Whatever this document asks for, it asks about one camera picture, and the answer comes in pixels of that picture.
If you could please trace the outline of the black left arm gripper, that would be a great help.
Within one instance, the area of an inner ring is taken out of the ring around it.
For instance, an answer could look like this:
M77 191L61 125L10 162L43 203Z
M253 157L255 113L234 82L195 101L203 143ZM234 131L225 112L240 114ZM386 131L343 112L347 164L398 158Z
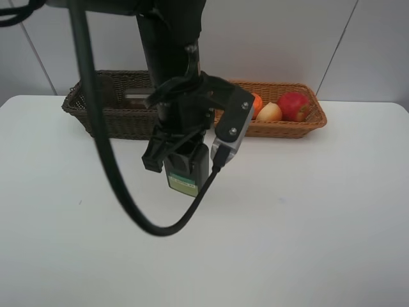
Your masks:
M212 112L208 99L184 95L160 101L155 107L158 116L142 156L145 169L161 173L164 159L169 156L171 173L190 176L197 150L197 143L190 140L210 128Z

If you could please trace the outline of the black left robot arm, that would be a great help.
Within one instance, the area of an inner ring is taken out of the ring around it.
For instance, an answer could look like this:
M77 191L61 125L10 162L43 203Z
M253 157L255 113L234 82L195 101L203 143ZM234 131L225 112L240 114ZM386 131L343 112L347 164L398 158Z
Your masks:
M96 72L86 12L134 16L155 91L145 101L155 107L158 120L143 155L144 167L160 173L163 160L186 139L202 132L208 106L199 101L204 84L199 68L198 39L204 1L47 1L69 11L86 98L87 112L103 165L113 169L113 154L102 121L102 96Z

